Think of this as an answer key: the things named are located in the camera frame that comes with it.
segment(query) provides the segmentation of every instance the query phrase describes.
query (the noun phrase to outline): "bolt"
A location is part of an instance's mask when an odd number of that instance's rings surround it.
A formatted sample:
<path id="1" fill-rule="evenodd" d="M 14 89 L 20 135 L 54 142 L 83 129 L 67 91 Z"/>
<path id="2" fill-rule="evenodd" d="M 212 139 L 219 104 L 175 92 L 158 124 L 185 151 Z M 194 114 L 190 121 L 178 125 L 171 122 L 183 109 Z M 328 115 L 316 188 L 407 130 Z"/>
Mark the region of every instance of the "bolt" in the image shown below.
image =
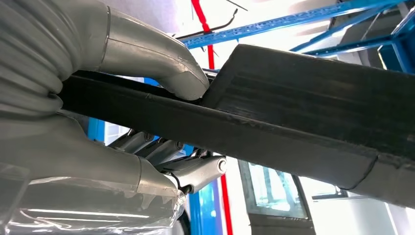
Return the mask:
<path id="1" fill-rule="evenodd" d="M 218 162 L 218 171 L 222 174 L 226 172 L 228 168 L 228 164 L 226 162 L 226 159 L 220 159 Z"/>
<path id="2" fill-rule="evenodd" d="M 184 144 L 182 142 L 176 142 L 176 147 L 178 149 L 182 149 L 184 147 Z"/>
<path id="3" fill-rule="evenodd" d="M 150 133 L 145 133 L 144 134 L 144 139 L 145 139 L 145 141 L 150 142 L 154 139 L 154 135 L 150 134 Z"/>

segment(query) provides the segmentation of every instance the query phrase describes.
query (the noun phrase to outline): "metal bracket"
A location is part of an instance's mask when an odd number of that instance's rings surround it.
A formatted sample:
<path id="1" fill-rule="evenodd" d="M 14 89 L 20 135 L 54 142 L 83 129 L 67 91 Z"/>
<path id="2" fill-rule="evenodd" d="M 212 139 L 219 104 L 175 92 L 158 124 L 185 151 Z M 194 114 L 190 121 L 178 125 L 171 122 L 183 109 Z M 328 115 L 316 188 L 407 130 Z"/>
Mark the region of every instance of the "metal bracket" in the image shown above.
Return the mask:
<path id="1" fill-rule="evenodd" d="M 225 174 L 227 160 L 224 156 L 208 158 L 183 157 L 162 164 L 157 169 L 176 178 L 179 188 L 183 192 L 195 193 L 212 180 Z"/>

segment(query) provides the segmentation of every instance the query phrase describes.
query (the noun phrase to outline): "black cover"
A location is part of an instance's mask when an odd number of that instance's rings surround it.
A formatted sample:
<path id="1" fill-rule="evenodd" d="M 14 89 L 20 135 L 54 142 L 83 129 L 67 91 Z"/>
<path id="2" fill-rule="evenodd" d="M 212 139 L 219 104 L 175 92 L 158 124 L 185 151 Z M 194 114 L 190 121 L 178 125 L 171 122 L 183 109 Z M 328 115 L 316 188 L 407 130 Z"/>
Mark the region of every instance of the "black cover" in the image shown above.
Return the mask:
<path id="1" fill-rule="evenodd" d="M 76 113 L 415 207 L 414 91 L 412 75 L 239 45 L 199 102 L 84 71 L 59 96 Z"/>

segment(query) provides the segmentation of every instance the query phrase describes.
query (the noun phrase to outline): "black plastic panel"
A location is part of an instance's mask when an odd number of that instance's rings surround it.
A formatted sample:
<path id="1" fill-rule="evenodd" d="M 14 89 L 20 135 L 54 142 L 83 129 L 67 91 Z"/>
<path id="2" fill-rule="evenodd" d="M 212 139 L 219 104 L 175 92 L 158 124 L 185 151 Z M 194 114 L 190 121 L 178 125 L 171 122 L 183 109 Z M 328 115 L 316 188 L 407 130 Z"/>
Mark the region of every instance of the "black plastic panel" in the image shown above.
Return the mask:
<path id="1" fill-rule="evenodd" d="M 248 45 L 206 107 L 415 160 L 415 76 Z"/>

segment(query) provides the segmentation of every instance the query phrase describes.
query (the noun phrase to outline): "black cable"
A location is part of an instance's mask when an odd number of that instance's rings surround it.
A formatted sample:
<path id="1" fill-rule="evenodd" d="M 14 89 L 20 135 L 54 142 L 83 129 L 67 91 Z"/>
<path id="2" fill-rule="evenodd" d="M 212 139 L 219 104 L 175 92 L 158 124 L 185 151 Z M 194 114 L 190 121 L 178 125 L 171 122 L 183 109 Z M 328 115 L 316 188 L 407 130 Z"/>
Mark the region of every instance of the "black cable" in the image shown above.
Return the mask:
<path id="1" fill-rule="evenodd" d="M 241 5 L 239 5 L 239 4 L 237 4 L 237 3 L 235 3 L 235 2 L 233 2 L 233 1 L 231 1 L 231 0 L 225 0 L 225 1 L 230 2 L 230 3 L 232 3 L 233 5 L 235 5 L 235 6 L 239 7 L 239 8 L 241 8 L 241 9 L 244 9 L 244 10 L 248 11 L 245 7 L 242 7 Z"/>
<path id="2" fill-rule="evenodd" d="M 180 40 L 180 39 L 183 39 L 183 38 L 189 38 L 189 37 L 194 37 L 194 36 L 203 35 L 203 34 L 210 34 L 210 33 L 213 33 L 213 31 L 215 31 L 215 30 L 222 29 L 224 27 L 228 27 L 233 22 L 233 20 L 235 19 L 236 13 L 238 13 L 238 9 L 235 9 L 235 11 L 233 13 L 233 16 L 232 16 L 231 20 L 228 23 L 226 23 L 224 25 L 221 25 L 221 26 L 218 26 L 218 27 L 215 27 L 215 28 L 211 28 L 209 32 L 199 31 L 199 32 L 196 32 L 196 33 L 191 33 L 191 34 L 187 34 L 187 35 L 184 35 L 184 36 L 177 37 L 176 39 Z"/>
<path id="3" fill-rule="evenodd" d="M 376 156 L 376 158 L 373 159 L 373 161 L 370 163 L 369 167 L 367 168 L 366 172 L 364 173 L 363 177 L 357 183 L 355 183 L 351 188 L 340 188 L 340 187 L 339 188 L 342 189 L 342 190 L 353 190 L 353 189 L 355 189 L 357 186 L 359 186 L 359 184 L 361 182 L 363 182 L 368 177 L 368 175 L 370 174 L 370 172 L 375 167 L 375 164 L 376 164 L 376 162 L 377 162 L 378 159 L 379 159 L 378 156 Z"/>

